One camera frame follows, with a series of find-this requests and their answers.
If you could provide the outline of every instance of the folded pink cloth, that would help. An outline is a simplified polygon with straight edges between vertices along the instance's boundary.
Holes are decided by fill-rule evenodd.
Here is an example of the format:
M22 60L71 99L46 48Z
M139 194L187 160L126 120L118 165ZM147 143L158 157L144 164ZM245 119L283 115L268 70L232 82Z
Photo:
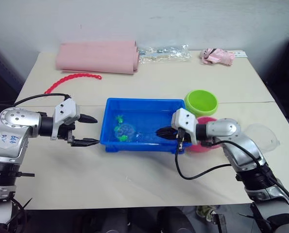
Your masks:
M204 64L222 63L230 66L235 58L233 53L228 53L222 49L207 48L201 51L200 58Z
M138 61L135 41L64 43L56 57L56 68L133 74L137 71Z

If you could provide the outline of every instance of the white wall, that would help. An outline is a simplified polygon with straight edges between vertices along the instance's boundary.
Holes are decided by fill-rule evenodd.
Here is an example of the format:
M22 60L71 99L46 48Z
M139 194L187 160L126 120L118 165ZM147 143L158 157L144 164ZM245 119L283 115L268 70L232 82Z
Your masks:
M0 0L0 55L25 80L61 42L243 49L261 76L289 40L289 0Z

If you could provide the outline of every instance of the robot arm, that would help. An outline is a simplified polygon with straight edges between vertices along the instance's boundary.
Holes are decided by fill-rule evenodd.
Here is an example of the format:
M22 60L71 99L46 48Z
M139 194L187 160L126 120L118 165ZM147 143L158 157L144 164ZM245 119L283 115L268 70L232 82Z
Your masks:
M233 119L219 119L198 124L193 114L181 108L172 116L171 127L157 131L157 135L167 139L178 139L192 144L202 141L202 145L212 145L207 140L221 144L223 152L237 173L236 179L243 182L245 191L254 202L251 209L260 230L273 232L280 226L289 224L289 193L274 176L261 151L238 123Z
M51 140L63 139L72 147L99 143L92 138L75 139L72 135L75 121L97 122L91 116L80 114L79 106L71 98L55 107L53 117L18 107L7 108L0 113L0 224L7 223L11 217L13 205L10 200L16 192L16 178L34 176L19 171L29 138L40 135L51 137Z

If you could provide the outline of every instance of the green bowl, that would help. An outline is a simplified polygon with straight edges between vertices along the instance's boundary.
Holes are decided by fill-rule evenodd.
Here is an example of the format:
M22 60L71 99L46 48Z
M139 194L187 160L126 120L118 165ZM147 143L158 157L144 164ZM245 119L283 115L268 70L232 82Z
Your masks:
M188 111L196 117L210 116L218 108L218 100L212 93L205 90L194 90L184 99Z

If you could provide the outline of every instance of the red plastic chain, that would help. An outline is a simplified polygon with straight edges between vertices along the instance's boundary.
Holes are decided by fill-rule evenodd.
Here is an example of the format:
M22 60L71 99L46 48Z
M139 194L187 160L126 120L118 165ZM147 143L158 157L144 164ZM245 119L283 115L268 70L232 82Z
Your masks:
M102 77L100 75L96 75L96 74L86 74L86 73L70 74L70 75L65 76L64 78L60 79L59 81L55 82L47 91L44 92L44 94L51 93L57 86L59 86L60 84L66 82L70 79L75 79L75 78L80 78L80 77L90 77L90 78L102 79Z

